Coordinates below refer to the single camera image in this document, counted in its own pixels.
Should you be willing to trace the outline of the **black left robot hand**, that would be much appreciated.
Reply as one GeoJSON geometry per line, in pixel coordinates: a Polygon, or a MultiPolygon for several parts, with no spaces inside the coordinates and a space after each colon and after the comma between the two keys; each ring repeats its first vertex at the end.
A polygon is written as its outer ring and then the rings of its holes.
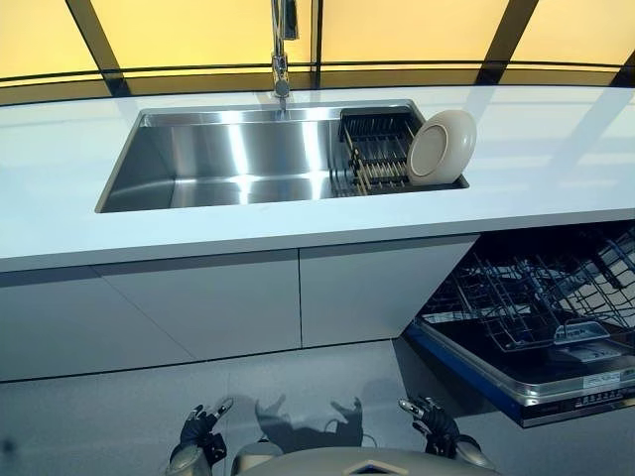
{"type": "Polygon", "coordinates": [[[233,399],[227,398],[215,409],[204,405],[195,406],[188,414],[181,430],[179,448],[201,448],[209,466],[224,459],[227,455],[226,444],[222,435],[214,432],[214,427],[233,404],[233,399]]]}

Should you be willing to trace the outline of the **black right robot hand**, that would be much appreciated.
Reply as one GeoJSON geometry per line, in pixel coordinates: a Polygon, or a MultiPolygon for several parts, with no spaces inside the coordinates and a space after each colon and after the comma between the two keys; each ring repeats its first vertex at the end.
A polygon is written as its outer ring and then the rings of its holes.
{"type": "Polygon", "coordinates": [[[426,453],[449,459],[456,457],[458,426],[434,399],[400,399],[398,406],[413,418],[412,427],[425,437],[426,453]]]}

